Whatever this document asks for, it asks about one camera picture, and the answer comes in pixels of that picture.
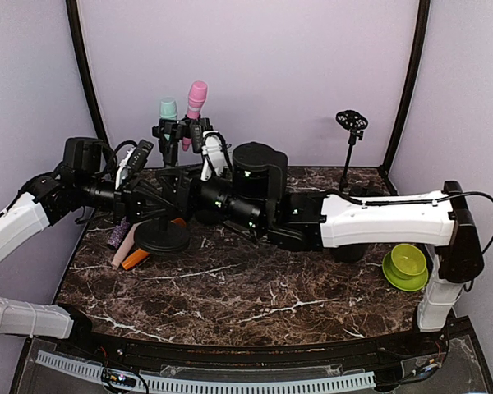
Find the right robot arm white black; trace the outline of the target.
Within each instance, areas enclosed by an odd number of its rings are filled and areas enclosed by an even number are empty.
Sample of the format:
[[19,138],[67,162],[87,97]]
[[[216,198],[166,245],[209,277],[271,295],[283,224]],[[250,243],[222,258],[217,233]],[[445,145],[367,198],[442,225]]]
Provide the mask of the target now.
[[417,326],[403,338],[403,349],[422,355],[461,292],[484,268],[467,194],[456,181],[424,195],[358,197],[337,190],[315,194],[286,191],[287,156],[251,142],[228,152],[216,133],[196,148],[203,158],[199,183],[178,194],[185,210],[207,210],[266,236],[292,251],[332,249],[346,252],[366,244],[393,244],[383,268],[386,277],[415,276],[415,244],[432,245],[437,261],[426,275],[426,294],[417,309]]

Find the cream white microphone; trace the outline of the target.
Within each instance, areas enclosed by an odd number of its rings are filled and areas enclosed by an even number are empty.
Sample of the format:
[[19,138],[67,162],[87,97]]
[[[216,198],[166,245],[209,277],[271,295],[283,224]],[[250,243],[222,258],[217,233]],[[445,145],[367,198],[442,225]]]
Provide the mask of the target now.
[[131,248],[134,245],[134,234],[137,229],[138,225],[135,224],[131,227],[129,232],[127,233],[126,237],[118,247],[115,255],[113,256],[112,262],[111,262],[111,267],[112,269],[118,269],[124,259],[128,256]]

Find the orange microphone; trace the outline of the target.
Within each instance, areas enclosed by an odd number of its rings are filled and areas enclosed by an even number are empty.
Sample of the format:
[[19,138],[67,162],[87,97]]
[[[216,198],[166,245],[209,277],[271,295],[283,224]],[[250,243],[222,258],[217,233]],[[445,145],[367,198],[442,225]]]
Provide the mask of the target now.
[[[182,218],[173,219],[173,223],[177,224],[181,227],[186,227],[187,223]],[[145,261],[150,257],[150,253],[145,252],[142,249],[135,250],[132,254],[130,254],[123,262],[122,267],[124,270],[130,270],[134,268],[137,264]]]

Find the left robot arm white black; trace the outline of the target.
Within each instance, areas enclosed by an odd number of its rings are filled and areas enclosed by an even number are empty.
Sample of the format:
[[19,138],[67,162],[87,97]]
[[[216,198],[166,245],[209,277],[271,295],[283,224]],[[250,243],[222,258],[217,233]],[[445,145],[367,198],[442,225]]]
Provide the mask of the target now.
[[[102,140],[71,137],[51,172],[29,179],[0,212],[0,263],[31,237],[79,208],[111,213],[114,222],[172,218],[175,206],[140,176],[153,145],[141,140],[119,162]],[[99,352],[90,321],[71,306],[40,305],[0,296],[0,335],[67,339],[82,358]]]

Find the glitter microphone with silver grille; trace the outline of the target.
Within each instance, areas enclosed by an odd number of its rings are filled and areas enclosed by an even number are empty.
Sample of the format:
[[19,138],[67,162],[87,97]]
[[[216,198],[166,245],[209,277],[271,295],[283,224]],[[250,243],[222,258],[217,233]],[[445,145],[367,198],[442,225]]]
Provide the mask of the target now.
[[126,237],[129,226],[130,224],[123,219],[113,228],[112,233],[107,240],[107,247],[109,249],[117,250],[119,248]]

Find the pink microphone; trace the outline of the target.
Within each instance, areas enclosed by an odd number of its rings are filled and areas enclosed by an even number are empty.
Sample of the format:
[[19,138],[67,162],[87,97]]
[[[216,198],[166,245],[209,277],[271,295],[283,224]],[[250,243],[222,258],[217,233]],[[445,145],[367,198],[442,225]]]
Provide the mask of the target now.
[[195,81],[188,93],[187,114],[182,119],[184,131],[182,148],[187,151],[191,146],[194,153],[201,153],[203,146],[203,132],[211,129],[208,118],[203,118],[200,111],[205,104],[208,85],[201,80]]

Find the black tripod stand with shock mount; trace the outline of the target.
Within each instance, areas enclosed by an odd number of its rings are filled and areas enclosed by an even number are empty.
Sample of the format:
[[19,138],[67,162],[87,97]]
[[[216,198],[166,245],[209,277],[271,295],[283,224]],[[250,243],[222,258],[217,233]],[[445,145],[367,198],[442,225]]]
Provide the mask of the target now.
[[368,120],[361,113],[352,109],[338,112],[335,119],[336,122],[349,133],[348,151],[343,166],[343,172],[339,179],[339,191],[344,191],[348,187],[348,168],[353,148],[359,140],[363,139],[365,129],[368,127]]

